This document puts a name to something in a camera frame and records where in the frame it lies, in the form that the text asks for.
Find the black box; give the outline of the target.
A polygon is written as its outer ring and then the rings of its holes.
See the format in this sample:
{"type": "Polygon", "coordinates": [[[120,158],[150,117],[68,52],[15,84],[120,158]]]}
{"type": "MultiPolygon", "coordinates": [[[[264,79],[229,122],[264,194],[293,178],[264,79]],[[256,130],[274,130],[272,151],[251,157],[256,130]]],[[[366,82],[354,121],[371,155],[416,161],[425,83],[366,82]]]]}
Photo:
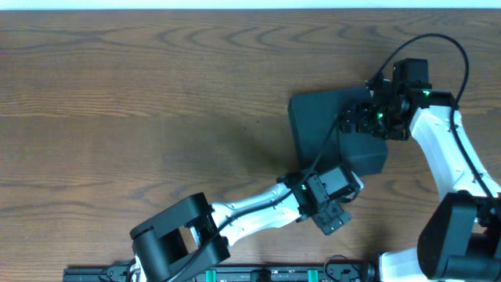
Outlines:
{"type": "Polygon", "coordinates": [[[380,174],[387,160],[387,145],[382,139],[357,132],[343,133],[339,128],[330,131],[335,118],[347,105],[370,100],[365,87],[291,97],[287,111],[300,169],[310,168],[318,152],[323,150],[315,167],[319,173],[343,164],[358,176],[380,174]]]}

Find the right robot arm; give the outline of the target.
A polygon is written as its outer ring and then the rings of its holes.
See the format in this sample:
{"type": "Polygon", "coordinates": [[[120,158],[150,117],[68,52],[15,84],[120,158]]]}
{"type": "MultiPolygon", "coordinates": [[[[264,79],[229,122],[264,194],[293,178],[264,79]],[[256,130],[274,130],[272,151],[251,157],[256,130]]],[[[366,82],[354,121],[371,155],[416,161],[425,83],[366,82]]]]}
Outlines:
{"type": "Polygon", "coordinates": [[[414,138],[424,152],[439,205],[416,247],[380,255],[380,281],[498,281],[500,186],[486,172],[451,92],[434,90],[423,59],[399,60],[390,80],[368,85],[372,99],[345,107],[341,131],[414,138]]]}

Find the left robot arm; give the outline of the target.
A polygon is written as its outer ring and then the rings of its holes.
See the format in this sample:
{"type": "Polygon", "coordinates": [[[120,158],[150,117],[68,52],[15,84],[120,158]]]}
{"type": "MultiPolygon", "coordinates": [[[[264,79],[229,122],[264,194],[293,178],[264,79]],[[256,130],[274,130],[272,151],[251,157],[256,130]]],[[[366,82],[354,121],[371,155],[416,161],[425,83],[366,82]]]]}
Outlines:
{"type": "Polygon", "coordinates": [[[130,232],[135,261],[130,281],[184,281],[228,259],[229,249],[256,232],[312,219],[330,235],[351,219],[341,205],[362,190],[344,165],[282,175],[264,193],[228,203],[188,196],[130,232]]]}

